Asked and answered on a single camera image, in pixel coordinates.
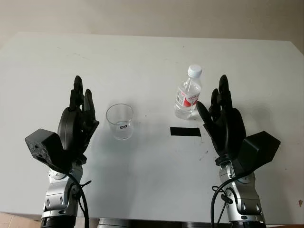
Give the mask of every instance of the bottle label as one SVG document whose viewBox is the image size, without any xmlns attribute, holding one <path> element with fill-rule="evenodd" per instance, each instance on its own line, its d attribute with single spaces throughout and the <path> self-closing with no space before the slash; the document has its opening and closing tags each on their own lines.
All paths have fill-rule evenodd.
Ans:
<svg viewBox="0 0 304 228">
<path fill-rule="evenodd" d="M 196 104 L 200 93 L 197 94 L 185 94 L 180 88 L 178 88 L 176 101 L 183 107 L 191 107 Z"/>
</svg>

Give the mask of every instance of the white bottle cap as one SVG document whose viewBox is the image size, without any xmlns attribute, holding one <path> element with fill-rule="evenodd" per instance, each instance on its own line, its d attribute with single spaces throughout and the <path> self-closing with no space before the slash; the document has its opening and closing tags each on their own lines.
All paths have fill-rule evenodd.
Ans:
<svg viewBox="0 0 304 228">
<path fill-rule="evenodd" d="M 188 68 L 188 76 L 189 77 L 193 77 L 193 78 L 199 78 L 202 72 L 202 68 L 200 65 L 190 65 L 190 67 Z"/>
</svg>

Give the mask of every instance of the plastic bottle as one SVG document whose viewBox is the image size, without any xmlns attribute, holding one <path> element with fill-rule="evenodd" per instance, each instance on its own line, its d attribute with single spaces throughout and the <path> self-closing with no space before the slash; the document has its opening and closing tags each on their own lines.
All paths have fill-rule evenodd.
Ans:
<svg viewBox="0 0 304 228">
<path fill-rule="evenodd" d="M 201 72 L 201 66 L 190 65 L 188 79 L 178 87 L 174 106 L 175 115 L 178 118 L 188 119 L 194 111 L 201 91 Z"/>
</svg>

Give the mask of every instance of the metal base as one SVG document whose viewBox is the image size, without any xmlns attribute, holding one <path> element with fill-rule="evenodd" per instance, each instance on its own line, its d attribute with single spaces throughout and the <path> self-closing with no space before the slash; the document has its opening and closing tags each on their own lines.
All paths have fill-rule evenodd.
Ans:
<svg viewBox="0 0 304 228">
<path fill-rule="evenodd" d="M 210 227 L 210 223 L 200 223 L 200 222 L 184 222 L 182 228 L 206 228 Z"/>
<path fill-rule="evenodd" d="M 101 218 L 97 228 L 130 228 L 130 221 L 122 219 Z"/>
</svg>

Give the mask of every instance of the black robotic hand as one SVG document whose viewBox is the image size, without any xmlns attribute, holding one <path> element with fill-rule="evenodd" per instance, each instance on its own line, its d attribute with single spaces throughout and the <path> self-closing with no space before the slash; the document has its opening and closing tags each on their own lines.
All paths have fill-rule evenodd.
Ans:
<svg viewBox="0 0 304 228">
<path fill-rule="evenodd" d="M 280 141 L 266 132 L 246 137 L 242 116 L 232 107 L 226 75 L 220 78 L 218 89 L 212 92 L 209 110 L 199 101 L 196 107 L 219 155 L 217 165 L 231 161 L 237 175 L 272 161 Z"/>
<path fill-rule="evenodd" d="M 67 172 L 74 161 L 85 164 L 83 153 L 98 125 L 92 93 L 87 89 L 83 95 L 82 80 L 76 76 L 70 106 L 62 113 L 58 134 L 38 129 L 25 142 L 35 159 L 55 171 Z"/>
</svg>

